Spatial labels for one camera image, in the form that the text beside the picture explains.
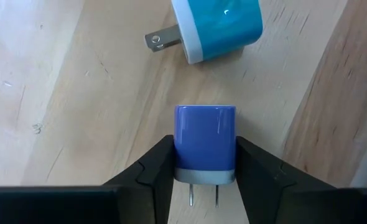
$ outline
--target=wooden surface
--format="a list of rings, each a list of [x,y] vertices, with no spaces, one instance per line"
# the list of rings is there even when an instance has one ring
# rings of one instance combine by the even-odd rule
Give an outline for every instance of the wooden surface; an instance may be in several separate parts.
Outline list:
[[[315,158],[320,163],[307,165],[308,172],[333,184],[362,185],[367,26],[358,30],[352,24],[367,23],[367,4],[348,2],[341,31],[332,36],[346,0],[260,0],[264,33],[257,43],[189,66],[179,45],[157,53],[144,45],[144,34],[175,24],[168,0],[0,1],[0,185],[101,184],[171,134],[174,106],[189,103],[234,104],[238,134],[301,169],[304,159]],[[351,57],[335,68],[344,60],[336,49],[343,45],[342,54]],[[328,72],[342,75],[350,68],[345,82]],[[321,85],[308,91],[284,147],[315,77]],[[351,95],[356,88],[359,98]],[[352,107],[340,101],[345,95],[354,98]],[[319,104],[326,109],[312,112],[310,105]],[[341,108],[327,114],[332,118],[320,116],[335,105]],[[314,138],[306,131],[304,110],[327,132],[320,132],[320,145],[300,150],[301,138],[307,144]],[[347,113],[351,121],[362,117],[355,146],[347,141],[356,128],[346,124]],[[318,150],[336,120],[342,125],[335,130],[337,147]],[[301,130],[309,135],[298,137]],[[324,161],[323,154],[334,156]],[[218,209],[213,203],[214,188],[196,186],[190,208],[188,185],[176,182],[170,222],[248,222],[235,184],[221,187]]]
[[[367,1],[348,1],[283,158],[337,187],[367,186]]]

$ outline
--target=blue power adapter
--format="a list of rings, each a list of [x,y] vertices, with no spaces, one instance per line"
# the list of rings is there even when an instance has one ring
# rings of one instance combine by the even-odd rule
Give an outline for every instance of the blue power adapter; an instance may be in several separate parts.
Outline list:
[[[145,35],[153,52],[182,43],[189,64],[252,44],[262,34],[258,0],[172,0],[178,24]]]
[[[175,179],[189,184],[218,186],[235,180],[236,133],[234,106],[178,105],[175,108],[174,144],[177,162]]]

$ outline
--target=wooden table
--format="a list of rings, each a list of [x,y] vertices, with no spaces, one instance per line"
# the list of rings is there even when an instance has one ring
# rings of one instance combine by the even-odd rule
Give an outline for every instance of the wooden table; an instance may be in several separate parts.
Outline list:
[[[0,185],[102,184],[173,133],[175,105],[196,103],[236,105],[239,135],[336,186],[367,186],[360,2],[260,0],[258,42],[187,65],[181,46],[143,41],[175,24],[168,0],[0,1]],[[248,222],[236,184],[218,209],[214,193],[196,186],[189,207],[176,182],[170,223]]]

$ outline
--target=white band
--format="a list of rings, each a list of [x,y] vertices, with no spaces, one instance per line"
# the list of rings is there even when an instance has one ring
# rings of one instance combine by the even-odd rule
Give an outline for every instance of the white band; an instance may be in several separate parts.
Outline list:
[[[175,179],[188,184],[230,184],[235,181],[235,170],[190,170],[175,168]]]
[[[189,64],[203,60],[202,44],[188,0],[171,0]]]

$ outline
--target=metal prong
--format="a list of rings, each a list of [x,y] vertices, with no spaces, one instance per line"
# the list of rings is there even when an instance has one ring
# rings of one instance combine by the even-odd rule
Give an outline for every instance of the metal prong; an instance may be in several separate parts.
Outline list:
[[[219,206],[219,202],[218,202],[218,197],[219,197],[219,192],[218,192],[218,189],[219,189],[219,186],[218,185],[216,185],[215,186],[215,207],[216,208],[218,208],[218,206]]]
[[[153,52],[181,43],[181,33],[179,26],[175,25],[150,34],[145,35],[147,47]]]
[[[189,205],[193,206],[193,184],[189,184]]]

